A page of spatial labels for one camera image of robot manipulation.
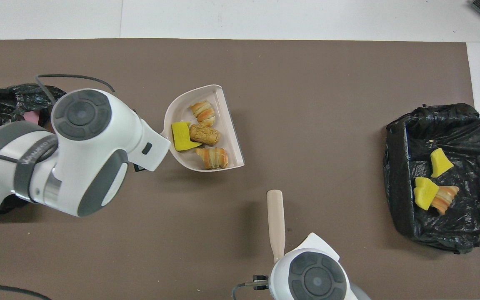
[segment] yellow object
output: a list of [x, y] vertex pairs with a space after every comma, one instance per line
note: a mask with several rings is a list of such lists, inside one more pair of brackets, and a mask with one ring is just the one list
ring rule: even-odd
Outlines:
[[448, 158], [444, 154], [444, 150], [442, 148], [438, 148], [431, 152], [431, 162], [432, 162], [432, 178], [436, 178], [447, 170], [453, 167], [453, 164], [448, 160]]
[[172, 123], [173, 145], [175, 146], [175, 150], [183, 151], [201, 145], [200, 142], [197, 143], [190, 140], [189, 125], [190, 122]]
[[417, 206], [428, 210], [440, 187], [425, 177], [416, 177], [415, 182], [414, 201]]

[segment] brown mat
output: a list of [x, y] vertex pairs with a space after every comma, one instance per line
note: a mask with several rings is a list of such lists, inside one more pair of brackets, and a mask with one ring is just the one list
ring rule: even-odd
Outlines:
[[[390, 121], [422, 103], [473, 104], [465, 44], [0, 40], [0, 87], [37, 73], [106, 80], [158, 132], [175, 97], [219, 84], [246, 165], [197, 173], [168, 154], [153, 173], [130, 171], [92, 216], [39, 205], [0, 216], [1, 284], [54, 300], [229, 299], [234, 285], [272, 269], [265, 193], [277, 188], [286, 251], [317, 233], [371, 298], [480, 298], [480, 248], [454, 255], [399, 235], [382, 173]], [[238, 299], [270, 295], [246, 288]]]

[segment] trash bag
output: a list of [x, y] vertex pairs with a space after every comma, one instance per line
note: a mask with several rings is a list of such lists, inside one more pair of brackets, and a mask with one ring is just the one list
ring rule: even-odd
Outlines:
[[[57, 87], [47, 87], [55, 99], [65, 92]], [[48, 108], [51, 106], [48, 96], [36, 83], [13, 85], [0, 88], [0, 126], [14, 121], [24, 120], [23, 114], [34, 110], [40, 111], [38, 125], [44, 126], [50, 119]], [[23, 207], [28, 202], [15, 195], [9, 195], [0, 205], [0, 214], [14, 208]]]
[[[480, 114], [467, 104], [417, 108], [386, 127], [385, 191], [398, 232], [455, 254], [480, 247]], [[454, 167], [430, 178], [430, 154], [442, 148]], [[460, 191], [445, 215], [414, 203], [415, 177]]]

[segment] toy food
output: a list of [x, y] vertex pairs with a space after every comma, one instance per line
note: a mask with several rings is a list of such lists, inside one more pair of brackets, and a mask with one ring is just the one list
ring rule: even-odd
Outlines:
[[201, 125], [205, 125], [206, 127], [211, 127], [214, 125], [214, 121], [216, 119], [216, 114], [212, 105], [208, 103], [208, 101], [198, 102], [194, 105], [190, 105], [190, 109], [192, 110], [192, 114], [197, 118], [197, 121]]
[[188, 126], [190, 122], [177, 122], [172, 123], [173, 132], [173, 145], [175, 150], [183, 151], [200, 146], [200, 142], [192, 142], [190, 140], [190, 134], [188, 133]]
[[421, 209], [428, 210], [432, 205], [441, 215], [449, 208], [459, 192], [456, 186], [437, 186], [429, 178], [416, 177], [414, 188], [415, 203]]
[[190, 126], [190, 139], [195, 142], [214, 146], [220, 141], [220, 132], [205, 125]]
[[432, 178], [436, 178], [447, 170], [453, 167], [453, 164], [449, 161], [449, 159], [445, 156], [444, 150], [442, 148], [438, 148], [431, 152], [431, 162], [432, 162]]
[[196, 154], [201, 157], [206, 169], [226, 168], [229, 157], [223, 148], [196, 149]]

